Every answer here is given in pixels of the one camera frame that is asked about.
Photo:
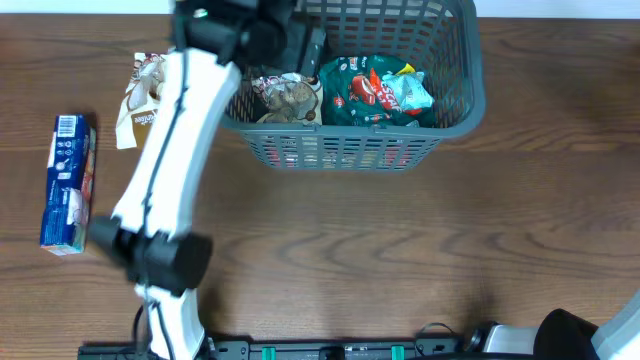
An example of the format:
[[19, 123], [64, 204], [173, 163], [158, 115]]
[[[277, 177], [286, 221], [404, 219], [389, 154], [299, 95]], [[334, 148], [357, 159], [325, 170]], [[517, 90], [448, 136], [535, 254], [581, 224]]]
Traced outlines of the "beige cookie pouch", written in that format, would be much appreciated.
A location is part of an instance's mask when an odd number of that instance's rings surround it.
[[251, 86], [267, 108], [258, 123], [322, 124], [324, 93], [317, 77], [285, 73], [254, 79]]

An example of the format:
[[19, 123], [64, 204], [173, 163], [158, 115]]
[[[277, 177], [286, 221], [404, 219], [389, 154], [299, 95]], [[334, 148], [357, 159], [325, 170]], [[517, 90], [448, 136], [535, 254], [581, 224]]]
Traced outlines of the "green Nescafe coffee bag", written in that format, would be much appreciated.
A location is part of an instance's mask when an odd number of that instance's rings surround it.
[[434, 103], [417, 113], [405, 113], [393, 91], [383, 83], [384, 75], [400, 75], [416, 70], [393, 56], [339, 57], [319, 71], [323, 86], [322, 122], [336, 126], [433, 127]]

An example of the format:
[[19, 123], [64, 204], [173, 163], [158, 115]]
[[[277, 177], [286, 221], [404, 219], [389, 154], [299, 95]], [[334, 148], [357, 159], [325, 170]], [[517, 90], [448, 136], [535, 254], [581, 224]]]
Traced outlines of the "orange spaghetti packet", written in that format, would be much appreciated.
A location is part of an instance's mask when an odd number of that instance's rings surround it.
[[263, 135], [247, 143], [259, 161], [273, 168], [404, 171], [419, 164], [439, 141]]

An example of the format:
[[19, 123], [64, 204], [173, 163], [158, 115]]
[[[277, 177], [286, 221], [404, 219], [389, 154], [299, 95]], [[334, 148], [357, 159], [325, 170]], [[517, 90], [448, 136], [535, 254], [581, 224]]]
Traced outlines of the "small light teal sachet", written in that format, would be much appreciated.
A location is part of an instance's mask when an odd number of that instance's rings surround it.
[[434, 98], [423, 86], [424, 78], [423, 72], [387, 74], [383, 76], [383, 83], [393, 91], [403, 112], [417, 113], [431, 108], [434, 103]]

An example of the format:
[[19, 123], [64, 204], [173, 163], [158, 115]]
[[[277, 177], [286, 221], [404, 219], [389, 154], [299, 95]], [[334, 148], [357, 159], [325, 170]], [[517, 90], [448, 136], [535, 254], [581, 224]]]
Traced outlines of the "beige Pantree pouch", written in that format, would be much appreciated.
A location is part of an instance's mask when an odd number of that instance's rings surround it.
[[115, 127], [119, 150], [144, 147], [160, 107], [166, 60], [166, 54], [134, 54], [133, 70]]

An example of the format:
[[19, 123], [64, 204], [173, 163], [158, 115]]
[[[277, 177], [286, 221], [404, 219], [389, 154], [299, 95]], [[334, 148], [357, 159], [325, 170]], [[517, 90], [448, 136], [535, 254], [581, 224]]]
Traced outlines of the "blue carton box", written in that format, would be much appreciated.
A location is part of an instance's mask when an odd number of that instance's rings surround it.
[[93, 193], [96, 130], [83, 115], [56, 117], [47, 162], [40, 247], [56, 256], [84, 251]]

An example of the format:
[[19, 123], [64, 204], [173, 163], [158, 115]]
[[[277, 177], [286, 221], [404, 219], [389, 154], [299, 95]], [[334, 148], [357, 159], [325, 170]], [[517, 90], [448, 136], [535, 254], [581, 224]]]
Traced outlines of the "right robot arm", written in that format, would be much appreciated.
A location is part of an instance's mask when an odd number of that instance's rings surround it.
[[492, 323], [474, 331], [464, 352], [477, 359], [639, 360], [639, 295], [601, 326], [560, 308], [537, 327]]

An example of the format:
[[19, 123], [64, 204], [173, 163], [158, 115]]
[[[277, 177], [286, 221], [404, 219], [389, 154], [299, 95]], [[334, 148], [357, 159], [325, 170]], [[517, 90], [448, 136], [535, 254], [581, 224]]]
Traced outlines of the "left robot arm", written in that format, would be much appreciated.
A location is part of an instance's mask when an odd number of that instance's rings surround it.
[[213, 252], [192, 231], [193, 202], [244, 67], [314, 75], [326, 33], [292, 1], [179, 1], [159, 112], [134, 174], [90, 239], [135, 286], [148, 322], [140, 359], [206, 359], [197, 289]]

